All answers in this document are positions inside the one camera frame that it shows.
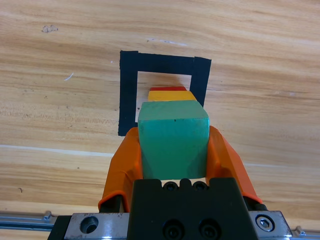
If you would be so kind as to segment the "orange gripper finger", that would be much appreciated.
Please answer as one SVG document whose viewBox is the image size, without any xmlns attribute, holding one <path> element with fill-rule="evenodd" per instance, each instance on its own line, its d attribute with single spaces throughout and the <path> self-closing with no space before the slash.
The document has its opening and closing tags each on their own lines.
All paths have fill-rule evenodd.
<svg viewBox="0 0 320 240">
<path fill-rule="evenodd" d="M 102 199 L 101 213 L 128 213 L 131 208 L 134 181 L 143 178 L 141 147 L 137 127 L 130 129 L 111 159 Z"/>
<path fill-rule="evenodd" d="M 218 129 L 209 127 L 205 180 L 234 178 L 249 211 L 266 211 L 267 207 L 257 196 L 244 164 Z"/>
</svg>

